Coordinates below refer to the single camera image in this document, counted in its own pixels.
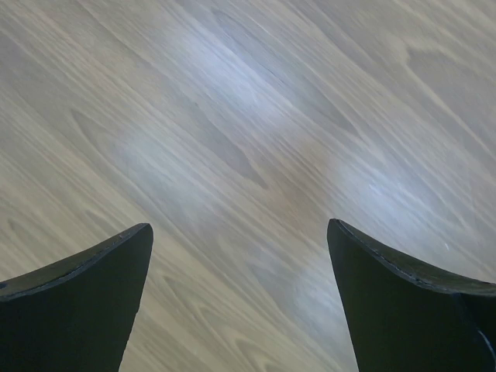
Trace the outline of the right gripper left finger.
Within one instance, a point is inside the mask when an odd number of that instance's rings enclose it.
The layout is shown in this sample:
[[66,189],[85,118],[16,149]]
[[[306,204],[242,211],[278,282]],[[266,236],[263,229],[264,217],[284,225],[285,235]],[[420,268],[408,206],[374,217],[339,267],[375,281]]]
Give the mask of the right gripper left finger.
[[1,283],[3,371],[117,371],[140,308],[153,229],[140,223]]

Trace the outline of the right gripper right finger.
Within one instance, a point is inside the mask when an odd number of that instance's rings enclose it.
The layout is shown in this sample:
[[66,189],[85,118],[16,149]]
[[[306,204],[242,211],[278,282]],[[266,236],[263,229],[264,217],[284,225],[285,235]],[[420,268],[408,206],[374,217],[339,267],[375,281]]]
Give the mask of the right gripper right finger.
[[395,250],[339,219],[327,241],[361,371],[493,371],[495,285]]

